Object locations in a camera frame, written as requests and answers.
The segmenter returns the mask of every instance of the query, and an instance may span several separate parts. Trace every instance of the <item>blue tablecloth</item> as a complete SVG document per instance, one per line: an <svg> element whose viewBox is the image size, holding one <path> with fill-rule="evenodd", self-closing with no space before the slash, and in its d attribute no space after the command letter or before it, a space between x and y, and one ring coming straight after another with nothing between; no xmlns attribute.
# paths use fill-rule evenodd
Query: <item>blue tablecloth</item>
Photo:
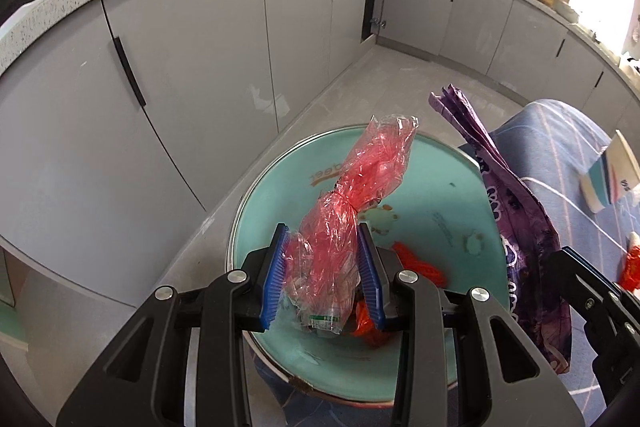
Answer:
<svg viewBox="0 0 640 427"><path fill-rule="evenodd" d="M491 133L511 170L538 197L562 245L569 245L601 273L617 280L622 270L626 236L640 229L640 211L630 196L596 216L587 207L578 177L609 143L609 137L577 109L555 100L538 100ZM572 311L571 371L561 375L591 425L605 407L591 362L583 320ZM256 360L258 373L273 391L291 427L387 427L390 410L355 409L296 391ZM449 392L450 420L457 425L457 392Z"/></svg>

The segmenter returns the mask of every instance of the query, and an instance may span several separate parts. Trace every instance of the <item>gray cabinet door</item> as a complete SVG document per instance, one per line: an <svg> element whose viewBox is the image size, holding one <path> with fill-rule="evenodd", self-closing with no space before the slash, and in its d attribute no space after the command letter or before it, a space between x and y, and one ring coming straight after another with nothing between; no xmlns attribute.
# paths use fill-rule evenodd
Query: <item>gray cabinet door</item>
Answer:
<svg viewBox="0 0 640 427"><path fill-rule="evenodd" d="M568 32L549 74L544 96L581 110L605 69L598 55Z"/></svg>
<svg viewBox="0 0 640 427"><path fill-rule="evenodd" d="M620 129L636 158L640 158L640 125L638 122L640 122L640 103L633 97L627 104L615 129Z"/></svg>
<svg viewBox="0 0 640 427"><path fill-rule="evenodd" d="M453 0L440 55L485 74L513 0Z"/></svg>
<svg viewBox="0 0 640 427"><path fill-rule="evenodd" d="M531 4L513 6L487 75L529 101L546 98L545 87L566 28Z"/></svg>
<svg viewBox="0 0 640 427"><path fill-rule="evenodd" d="M264 0L278 127L329 84L332 0Z"/></svg>
<svg viewBox="0 0 640 427"><path fill-rule="evenodd" d="M447 30L452 0L385 0L380 36L437 55Z"/></svg>
<svg viewBox="0 0 640 427"><path fill-rule="evenodd" d="M0 234L138 305L205 217L122 72L99 0L0 77Z"/></svg>
<svg viewBox="0 0 640 427"><path fill-rule="evenodd" d="M103 0L178 170L212 210L277 136L264 0Z"/></svg>
<svg viewBox="0 0 640 427"><path fill-rule="evenodd" d="M609 136L632 101L632 94L619 75L603 64L603 73L582 112L602 127Z"/></svg>
<svg viewBox="0 0 640 427"><path fill-rule="evenodd" d="M362 37L365 0L333 0L329 81L336 78L358 55Z"/></svg>

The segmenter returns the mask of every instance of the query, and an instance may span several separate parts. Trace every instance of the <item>white paper cup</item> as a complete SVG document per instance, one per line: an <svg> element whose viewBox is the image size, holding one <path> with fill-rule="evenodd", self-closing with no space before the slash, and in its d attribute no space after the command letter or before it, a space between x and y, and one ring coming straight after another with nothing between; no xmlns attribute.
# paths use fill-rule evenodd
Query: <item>white paper cup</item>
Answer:
<svg viewBox="0 0 640 427"><path fill-rule="evenodd" d="M639 184L638 160L618 130L589 171L580 177L582 193L594 214L618 201Z"/></svg>

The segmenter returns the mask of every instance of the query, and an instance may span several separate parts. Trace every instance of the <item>teal plate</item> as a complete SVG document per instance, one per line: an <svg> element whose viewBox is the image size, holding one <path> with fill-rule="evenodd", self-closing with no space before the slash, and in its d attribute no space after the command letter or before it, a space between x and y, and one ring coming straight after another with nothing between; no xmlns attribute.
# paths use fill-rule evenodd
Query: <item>teal plate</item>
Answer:
<svg viewBox="0 0 640 427"><path fill-rule="evenodd" d="M278 223L295 230L318 196L334 187L340 162L364 126L330 131L296 145L255 182L241 203L229 245L233 267L270 243ZM509 302L504 249L478 164L441 142L418 134L398 189L360 214L379 247L394 241L444 272L447 288L488 289ZM328 397L353 402L394 399L400 338L372 349L351 335L305 331L291 305L281 305L269 331L255 341L285 375L302 379ZM456 380L455 353L447 334L447 377Z"/></svg>

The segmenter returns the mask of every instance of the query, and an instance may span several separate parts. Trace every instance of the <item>red object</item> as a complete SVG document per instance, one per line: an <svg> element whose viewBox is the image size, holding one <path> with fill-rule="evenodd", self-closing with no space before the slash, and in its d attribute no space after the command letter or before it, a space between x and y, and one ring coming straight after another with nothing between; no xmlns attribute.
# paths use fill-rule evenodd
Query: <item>red object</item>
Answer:
<svg viewBox="0 0 640 427"><path fill-rule="evenodd" d="M632 247L627 252L625 269L620 276L620 286L630 292L640 288L640 246Z"/></svg>
<svg viewBox="0 0 640 427"><path fill-rule="evenodd" d="M447 279L440 270L418 259L406 245L396 241L391 248L398 254L398 259L405 270L411 270L427 277L438 288L444 288L447 285Z"/></svg>
<svg viewBox="0 0 640 427"><path fill-rule="evenodd" d="M447 285L447 280L440 270L425 261L420 261L406 245L396 241L391 248L398 254L398 259L404 269L427 277L438 288L444 288ZM359 301L356 304L356 330L353 331L353 336L362 337L371 347L380 347L386 344L392 333L377 330L369 317L365 301Z"/></svg>
<svg viewBox="0 0 640 427"><path fill-rule="evenodd" d="M303 325L339 333L353 310L358 282L356 218L402 182L418 129L414 117L371 120L322 195L290 234L285 291Z"/></svg>

